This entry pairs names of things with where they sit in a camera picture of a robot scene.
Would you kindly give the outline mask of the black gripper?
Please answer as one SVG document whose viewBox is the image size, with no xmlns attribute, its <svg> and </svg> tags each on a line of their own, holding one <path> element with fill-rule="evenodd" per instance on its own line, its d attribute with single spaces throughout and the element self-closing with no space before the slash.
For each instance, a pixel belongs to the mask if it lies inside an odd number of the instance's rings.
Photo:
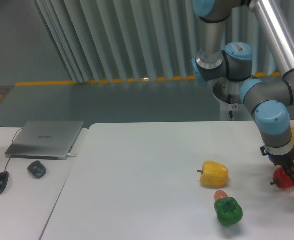
<svg viewBox="0 0 294 240">
<path fill-rule="evenodd" d="M 294 186 L 294 147 L 290 151 L 280 155 L 271 154 L 265 146 L 260 147 L 260 152 L 262 156 L 267 156 L 273 165 L 281 166 Z"/>
</svg>

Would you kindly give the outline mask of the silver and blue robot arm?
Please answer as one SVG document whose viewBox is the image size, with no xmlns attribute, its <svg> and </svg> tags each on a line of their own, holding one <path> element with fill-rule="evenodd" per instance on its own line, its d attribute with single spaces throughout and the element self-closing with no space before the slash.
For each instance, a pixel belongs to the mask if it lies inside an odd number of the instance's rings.
<svg viewBox="0 0 294 240">
<path fill-rule="evenodd" d="M 246 6 L 266 37 L 282 80 L 265 84 L 251 75 L 252 52 L 243 42 L 219 49 L 225 20 L 234 8 Z M 263 156 L 280 166 L 294 186 L 294 141 L 287 107 L 294 105 L 294 36 L 274 0 L 195 0 L 195 15 L 204 23 L 204 36 L 192 59 L 196 80 L 224 78 L 239 83 L 239 98 L 255 122 Z"/>
</svg>

